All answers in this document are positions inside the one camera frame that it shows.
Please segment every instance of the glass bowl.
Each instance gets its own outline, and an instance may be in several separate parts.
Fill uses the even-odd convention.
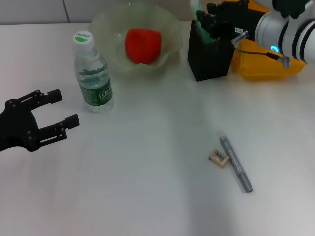
[[[155,30],[162,34],[161,54],[153,63],[136,64],[126,55],[125,38],[131,28]],[[179,20],[164,8],[149,3],[125,3],[108,8],[92,20],[88,31],[110,68],[123,73],[160,67],[171,53],[183,46]]]

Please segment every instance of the bottle label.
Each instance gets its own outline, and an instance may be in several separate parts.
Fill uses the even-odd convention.
[[[101,106],[110,101],[113,96],[112,86],[110,85],[110,80],[108,82],[96,89],[89,89],[80,86],[84,101],[92,106]]]

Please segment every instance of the plastic bottle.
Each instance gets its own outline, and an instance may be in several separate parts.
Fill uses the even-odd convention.
[[[74,71],[87,107],[93,112],[110,110],[114,104],[112,87],[104,57],[94,47],[90,32],[73,36]]]

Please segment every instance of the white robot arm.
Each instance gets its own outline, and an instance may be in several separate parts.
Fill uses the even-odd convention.
[[[272,9],[259,21],[255,41],[289,58],[315,63],[313,0],[255,0]]]

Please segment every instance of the yellow container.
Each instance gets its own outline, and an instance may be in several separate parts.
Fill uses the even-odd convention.
[[[258,11],[269,11],[255,3],[249,2],[249,8]],[[255,42],[247,39],[240,43],[239,49],[250,52],[271,52],[259,47]],[[232,59],[232,71],[240,74],[245,80],[262,81],[262,80],[281,80],[285,76],[294,75],[303,69],[304,62],[292,59],[291,68],[285,69],[283,64],[263,55],[252,55],[235,51]]]

